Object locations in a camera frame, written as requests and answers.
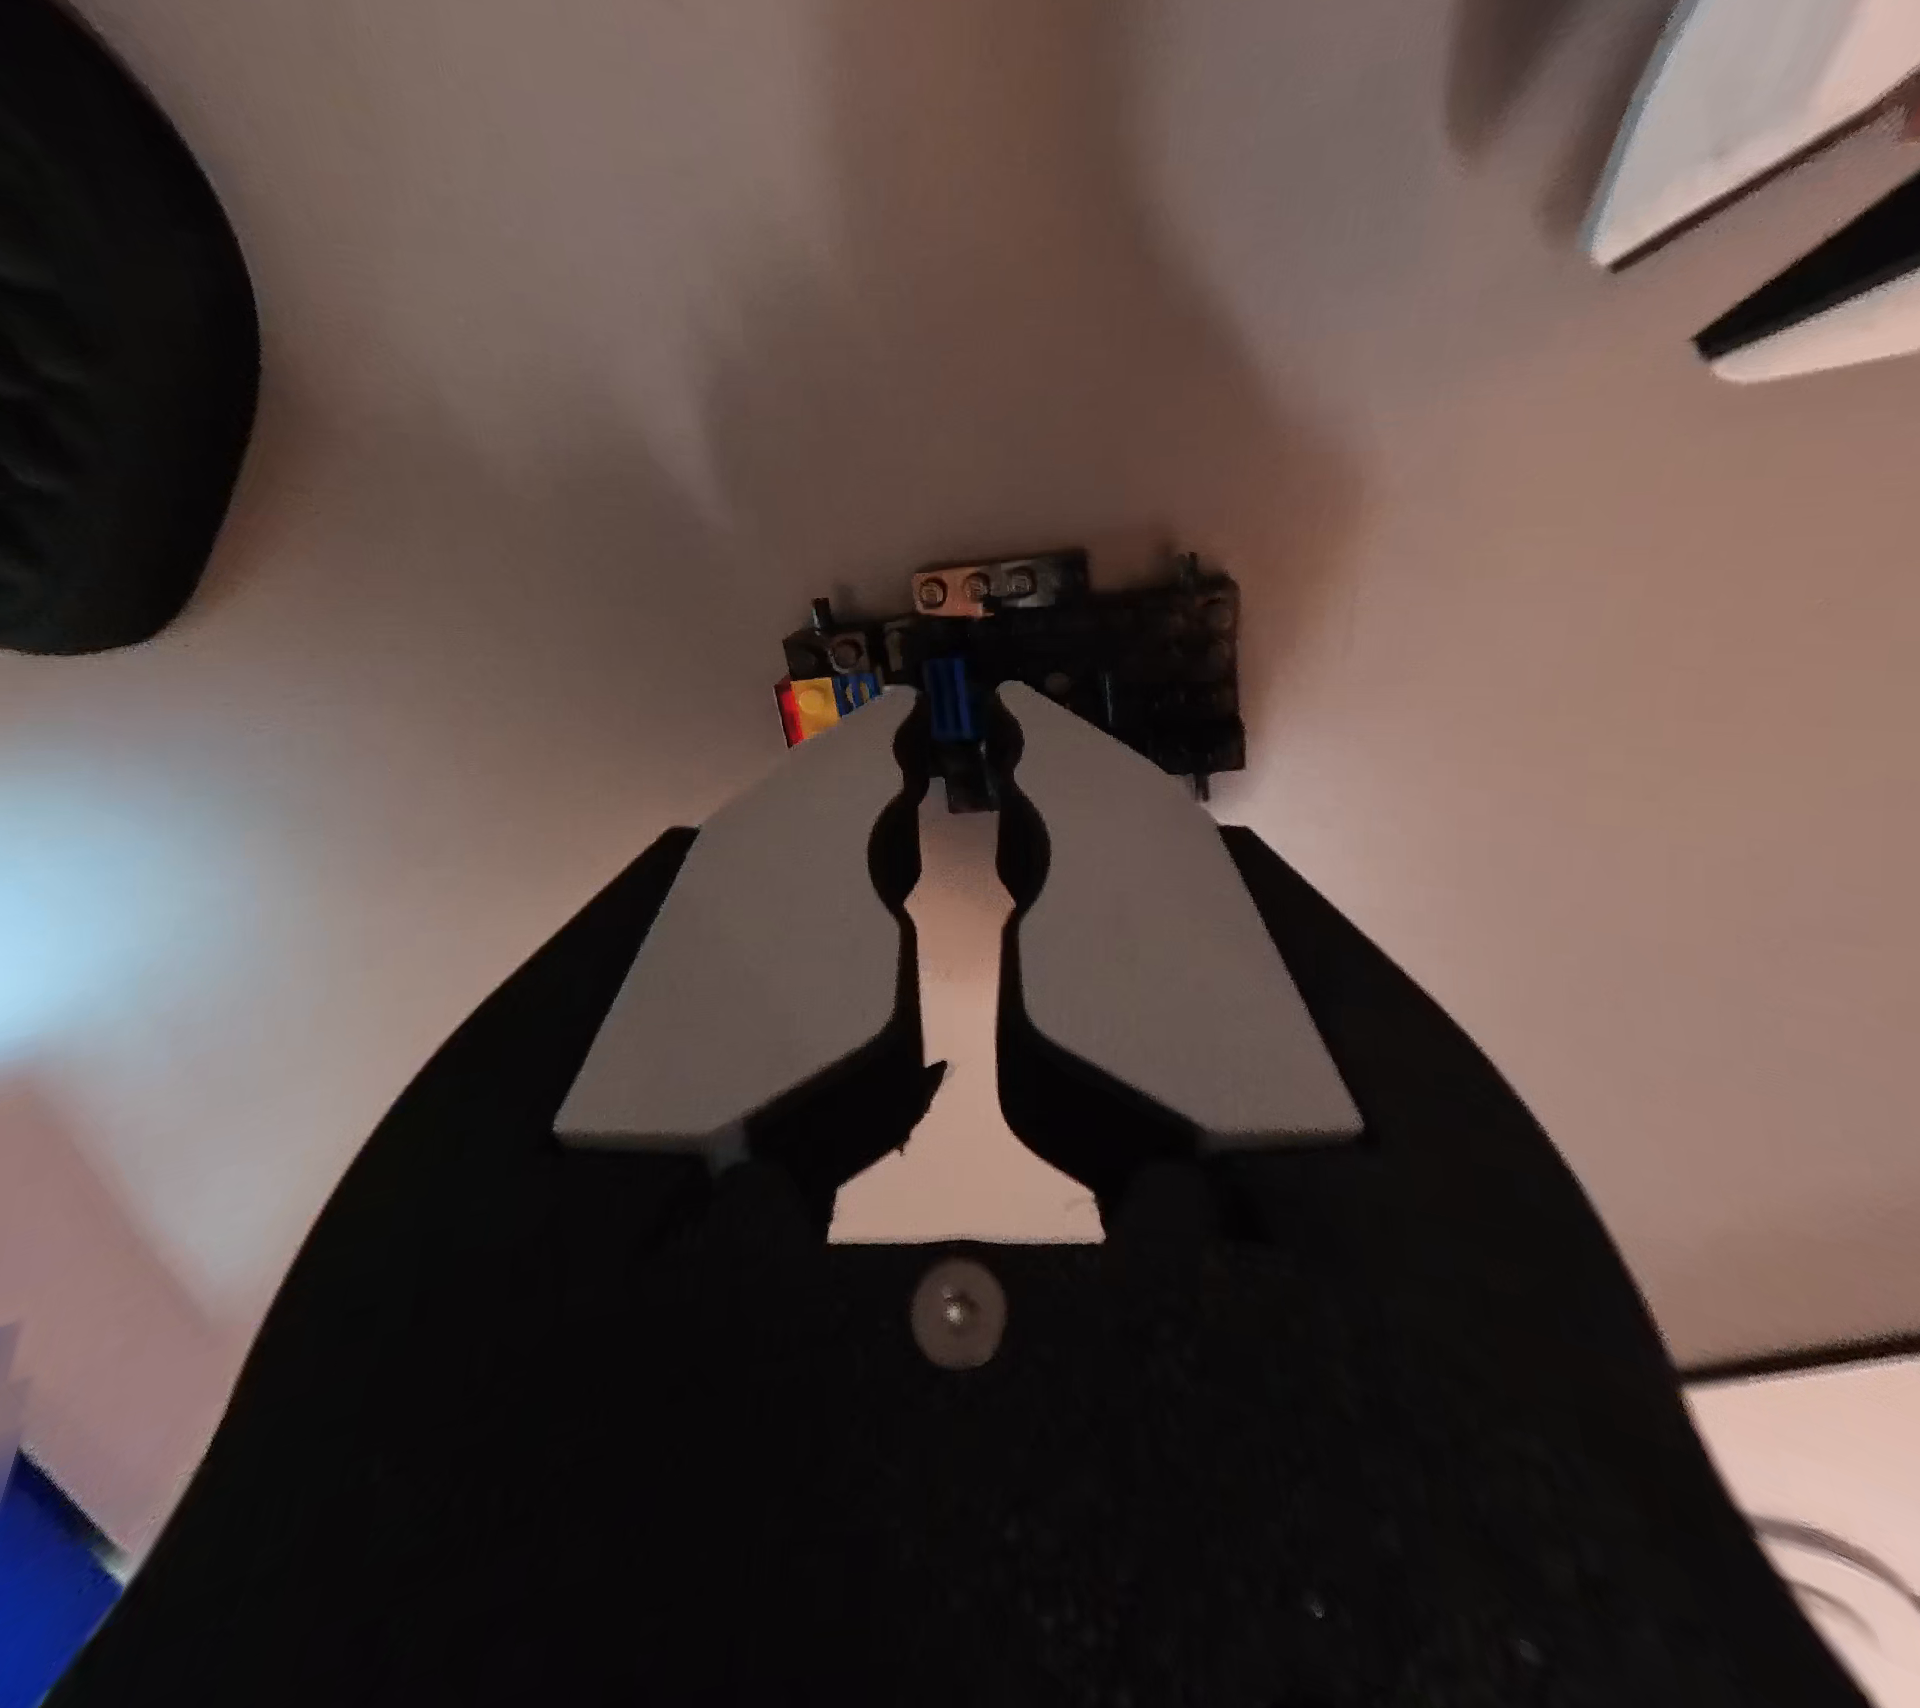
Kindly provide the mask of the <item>black lego chassis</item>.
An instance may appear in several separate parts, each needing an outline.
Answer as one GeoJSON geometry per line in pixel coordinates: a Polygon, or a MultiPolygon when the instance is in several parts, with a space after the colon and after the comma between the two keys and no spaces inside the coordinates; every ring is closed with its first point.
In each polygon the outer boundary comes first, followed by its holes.
{"type": "Polygon", "coordinates": [[[1246,765],[1239,712],[1239,588],[1193,554],[1122,588],[1092,584],[1082,549],[918,568],[889,614],[848,614],[816,598],[781,643],[781,678],[828,678],[874,667],[885,688],[918,697],[921,652],[958,643],[983,697],[986,806],[952,809],[931,748],[929,775],[953,815],[993,813],[999,782],[990,752],[990,705],[1003,685],[1031,688],[1151,762],[1206,804],[1216,778],[1246,765]]]}

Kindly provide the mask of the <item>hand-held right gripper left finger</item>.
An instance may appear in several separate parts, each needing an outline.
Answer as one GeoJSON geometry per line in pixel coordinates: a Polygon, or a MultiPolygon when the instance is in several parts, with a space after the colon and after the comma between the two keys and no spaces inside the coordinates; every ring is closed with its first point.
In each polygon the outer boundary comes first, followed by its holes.
{"type": "Polygon", "coordinates": [[[712,1153],[899,1030],[918,1052],[920,698],[883,690],[694,833],[564,1097],[572,1148],[712,1153]]]}

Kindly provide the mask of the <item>blue plastic bin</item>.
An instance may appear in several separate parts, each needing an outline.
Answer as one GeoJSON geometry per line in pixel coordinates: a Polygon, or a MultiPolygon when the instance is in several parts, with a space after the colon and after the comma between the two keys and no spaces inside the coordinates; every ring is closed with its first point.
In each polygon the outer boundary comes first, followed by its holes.
{"type": "Polygon", "coordinates": [[[1,1497],[3,1704],[35,1702],[120,1599],[114,1546],[23,1451],[1,1497]]]}

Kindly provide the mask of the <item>black round cushion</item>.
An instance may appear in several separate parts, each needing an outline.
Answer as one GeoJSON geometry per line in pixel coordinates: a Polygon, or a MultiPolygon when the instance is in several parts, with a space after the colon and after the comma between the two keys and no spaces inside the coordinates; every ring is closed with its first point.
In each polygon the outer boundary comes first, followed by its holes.
{"type": "Polygon", "coordinates": [[[68,0],[1,0],[1,647],[154,641],[197,593],[259,404],[213,185],[68,0]]]}

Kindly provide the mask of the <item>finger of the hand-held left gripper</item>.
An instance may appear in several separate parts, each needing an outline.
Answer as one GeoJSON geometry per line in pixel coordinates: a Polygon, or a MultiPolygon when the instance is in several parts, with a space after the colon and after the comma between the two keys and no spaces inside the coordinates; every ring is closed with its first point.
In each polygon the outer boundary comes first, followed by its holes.
{"type": "Polygon", "coordinates": [[[1595,182],[1618,270],[1856,130],[1918,64],[1918,0],[1678,0],[1595,182]]]}
{"type": "Polygon", "coordinates": [[[1905,180],[1692,341],[1729,385],[1781,382],[1918,351],[1918,180],[1905,180]]]}

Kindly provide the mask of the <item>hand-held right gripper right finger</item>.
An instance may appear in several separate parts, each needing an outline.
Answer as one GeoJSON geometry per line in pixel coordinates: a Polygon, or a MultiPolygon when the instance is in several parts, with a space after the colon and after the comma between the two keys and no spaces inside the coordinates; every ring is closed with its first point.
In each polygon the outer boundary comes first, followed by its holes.
{"type": "Polygon", "coordinates": [[[1364,1121],[1225,834],[1184,785],[1019,682],[997,688],[1013,898],[995,1093],[1051,1166],[1350,1145],[1364,1121]]]}

